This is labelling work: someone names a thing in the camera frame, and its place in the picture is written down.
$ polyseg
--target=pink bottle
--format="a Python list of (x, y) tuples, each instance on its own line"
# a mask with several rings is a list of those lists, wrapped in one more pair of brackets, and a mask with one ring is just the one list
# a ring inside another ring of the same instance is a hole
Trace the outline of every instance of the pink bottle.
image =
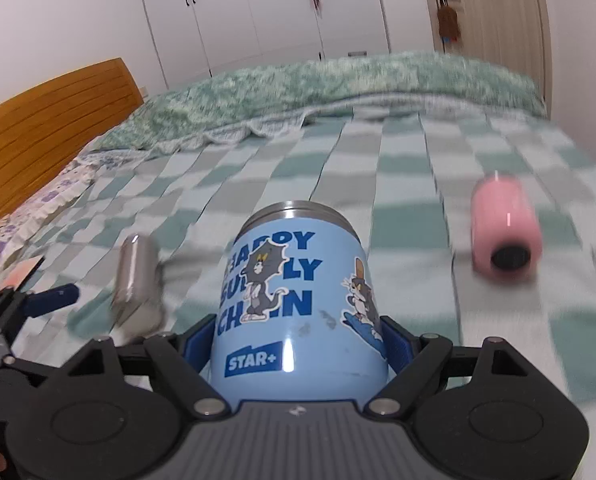
[(472, 195), (473, 267), (498, 281), (522, 280), (536, 272), (542, 233), (536, 212), (513, 176), (497, 171)]

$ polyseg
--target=blue container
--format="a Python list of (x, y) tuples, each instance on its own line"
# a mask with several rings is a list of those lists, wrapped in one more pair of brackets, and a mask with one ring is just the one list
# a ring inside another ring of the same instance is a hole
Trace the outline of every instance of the blue container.
[(315, 202), (254, 214), (222, 285), (211, 384), (240, 400), (354, 399), (387, 381), (366, 255), (351, 224)]

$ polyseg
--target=cartoon cat sticker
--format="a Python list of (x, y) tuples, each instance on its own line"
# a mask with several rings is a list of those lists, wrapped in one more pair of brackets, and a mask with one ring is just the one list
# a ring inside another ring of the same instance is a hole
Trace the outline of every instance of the cartoon cat sticker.
[(345, 278), (341, 285), (350, 292), (347, 303), (353, 310), (343, 310), (340, 321), (386, 358), (373, 290), (364, 277), (364, 266), (360, 258), (355, 259), (355, 274)]
[(286, 247), (287, 244), (278, 245), (267, 239), (249, 254), (245, 268), (240, 271), (247, 280), (244, 300), (249, 303), (246, 312), (240, 317), (241, 323), (267, 321), (269, 312), (280, 307), (283, 296), (289, 294), (289, 290), (283, 286), (271, 296), (267, 292), (271, 277), (281, 274), (284, 263), (289, 260), (284, 256)]

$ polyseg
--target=metal screw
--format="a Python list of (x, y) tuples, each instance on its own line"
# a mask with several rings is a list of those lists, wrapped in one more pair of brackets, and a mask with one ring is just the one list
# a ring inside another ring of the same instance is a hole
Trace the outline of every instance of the metal screw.
[(225, 408), (226, 406), (224, 402), (212, 397), (200, 399), (193, 405), (193, 409), (201, 415), (218, 415), (218, 413), (223, 412)]
[(369, 403), (369, 409), (376, 415), (393, 415), (400, 409), (400, 403), (397, 400), (382, 397), (372, 400)]

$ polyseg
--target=wooden door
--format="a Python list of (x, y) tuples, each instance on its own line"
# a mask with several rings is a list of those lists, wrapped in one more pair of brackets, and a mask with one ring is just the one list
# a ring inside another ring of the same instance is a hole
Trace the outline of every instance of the wooden door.
[(322, 0), (318, 23), (328, 58), (389, 52), (380, 0)]
[(322, 52), (311, 0), (249, 0), (265, 64), (318, 59)]
[(191, 0), (144, 0), (144, 5), (169, 89), (209, 77)]
[(193, 1), (212, 73), (260, 64), (262, 52), (249, 0)]
[[(544, 95), (545, 56), (539, 0), (448, 0), (448, 3), (458, 12), (462, 38), (457, 43), (442, 43), (446, 53), (476, 57), (526, 74), (536, 81)], [(438, 40), (437, 7), (430, 11)]]

